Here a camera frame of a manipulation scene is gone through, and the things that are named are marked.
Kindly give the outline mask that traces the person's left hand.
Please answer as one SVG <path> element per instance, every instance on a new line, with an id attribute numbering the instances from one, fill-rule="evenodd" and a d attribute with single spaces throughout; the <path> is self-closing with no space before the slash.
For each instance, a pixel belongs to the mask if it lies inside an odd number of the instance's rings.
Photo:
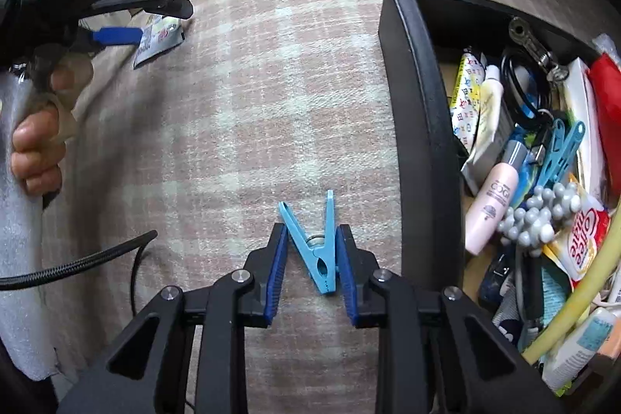
<path id="1" fill-rule="evenodd" d="M 87 55 L 68 54 L 50 74 L 49 87 L 75 105 L 93 74 L 93 64 Z M 54 142 L 59 131 L 60 114 L 53 102 L 29 114 L 14 130 L 10 169 L 29 196 L 45 196 L 62 186 L 59 164 L 64 159 L 66 145 Z"/>

